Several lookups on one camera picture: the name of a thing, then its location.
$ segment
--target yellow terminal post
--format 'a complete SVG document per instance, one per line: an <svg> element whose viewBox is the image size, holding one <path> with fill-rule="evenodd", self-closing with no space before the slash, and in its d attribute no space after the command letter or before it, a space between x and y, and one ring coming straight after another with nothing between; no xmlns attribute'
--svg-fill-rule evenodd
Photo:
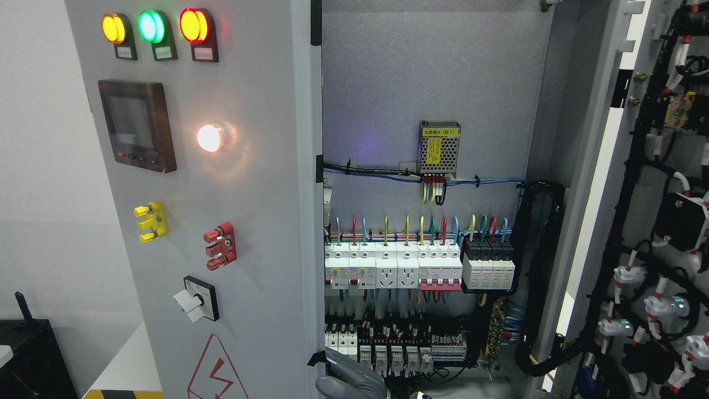
<svg viewBox="0 0 709 399"><path fill-rule="evenodd" d="M160 201L148 202L147 205L137 207L133 210L133 214L135 217L145 217L144 219L138 221L139 229L150 230L150 232L140 235L141 243L149 243L152 240L167 234L165 213Z"/></svg>

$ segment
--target electrical socket outlet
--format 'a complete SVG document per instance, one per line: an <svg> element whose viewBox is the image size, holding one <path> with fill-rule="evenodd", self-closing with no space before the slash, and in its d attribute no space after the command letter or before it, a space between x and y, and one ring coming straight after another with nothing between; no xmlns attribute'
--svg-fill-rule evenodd
<svg viewBox="0 0 709 399"><path fill-rule="evenodd" d="M397 285L399 288L418 288L418 259L398 259Z"/></svg>
<svg viewBox="0 0 709 399"><path fill-rule="evenodd" d="M202 299L201 308L202 312L204 312L204 317L213 322L219 320L219 307L217 306L217 294L214 285L192 277L191 275L185 276L182 280L184 281L184 289L187 290L190 295L199 295Z"/></svg>
<svg viewBox="0 0 709 399"><path fill-rule="evenodd" d="M377 288L397 288L398 268L396 259L376 260L376 287Z"/></svg>

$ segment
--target indicator light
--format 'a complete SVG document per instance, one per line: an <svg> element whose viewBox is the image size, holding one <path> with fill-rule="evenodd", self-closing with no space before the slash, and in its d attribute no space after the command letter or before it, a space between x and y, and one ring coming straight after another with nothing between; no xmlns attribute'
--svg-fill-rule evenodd
<svg viewBox="0 0 709 399"><path fill-rule="evenodd" d="M214 18L205 9L188 7L179 15L179 30L190 42L193 61L218 62Z"/></svg>
<svg viewBox="0 0 709 399"><path fill-rule="evenodd" d="M204 43L209 35L209 23L203 10L184 9L179 16L179 29L190 43Z"/></svg>
<svg viewBox="0 0 709 399"><path fill-rule="evenodd" d="M133 29L128 17L121 13L107 13L101 17L101 30L104 37L113 43L116 58L122 60L137 60Z"/></svg>
<svg viewBox="0 0 709 399"><path fill-rule="evenodd" d="M224 146L224 129L219 125L204 125L197 132L197 143L209 152L215 153Z"/></svg>
<svg viewBox="0 0 709 399"><path fill-rule="evenodd" d="M165 37L165 22L153 10L145 10L138 16L138 32L148 43L160 43Z"/></svg>
<svg viewBox="0 0 709 399"><path fill-rule="evenodd" d="M145 10L138 15L140 37L150 43L152 56L156 61L176 60L172 29L167 14L159 10Z"/></svg>
<svg viewBox="0 0 709 399"><path fill-rule="evenodd" d="M101 19L101 29L109 42L121 44L125 41L125 24L118 14L104 15Z"/></svg>

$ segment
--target red terminal post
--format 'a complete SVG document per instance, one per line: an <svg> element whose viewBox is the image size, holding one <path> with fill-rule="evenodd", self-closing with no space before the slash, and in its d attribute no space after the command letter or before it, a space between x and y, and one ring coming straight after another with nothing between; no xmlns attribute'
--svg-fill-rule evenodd
<svg viewBox="0 0 709 399"><path fill-rule="evenodd" d="M236 237L231 222L207 231L203 238L207 244L214 243L206 247L207 256L212 258L207 261L207 269L214 271L236 260Z"/></svg>

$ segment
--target red wire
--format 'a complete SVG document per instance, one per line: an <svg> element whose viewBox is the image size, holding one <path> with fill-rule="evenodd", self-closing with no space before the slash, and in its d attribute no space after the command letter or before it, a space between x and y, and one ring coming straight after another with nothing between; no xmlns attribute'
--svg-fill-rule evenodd
<svg viewBox="0 0 709 399"><path fill-rule="evenodd" d="M495 234L497 234L497 216L495 215L492 215L492 219L490 219L490 229L492 230L490 241L495 242Z"/></svg>
<svg viewBox="0 0 709 399"><path fill-rule="evenodd" d="M352 245L357 245L357 219L352 218Z"/></svg>
<svg viewBox="0 0 709 399"><path fill-rule="evenodd" d="M444 217L443 218L443 245L445 245L445 237L446 237L447 232L448 232L448 218Z"/></svg>

